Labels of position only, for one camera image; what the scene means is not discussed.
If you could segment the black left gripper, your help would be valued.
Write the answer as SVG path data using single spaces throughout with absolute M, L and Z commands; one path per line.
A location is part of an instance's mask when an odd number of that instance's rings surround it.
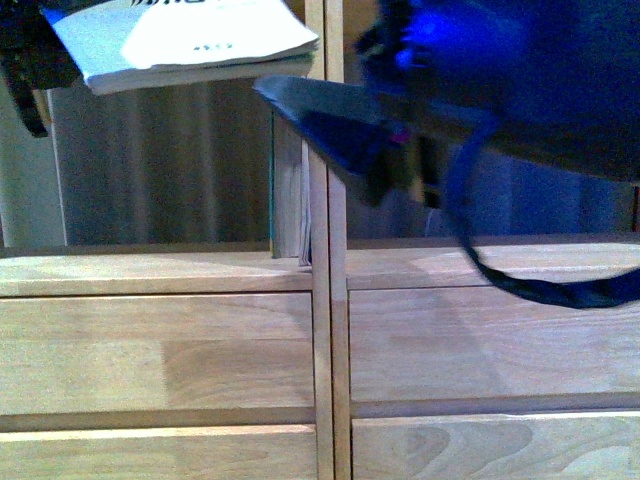
M 42 1 L 1 3 L 1 73 L 20 120 L 36 138 L 48 135 L 35 93 L 72 85 L 80 72 L 49 22 Z

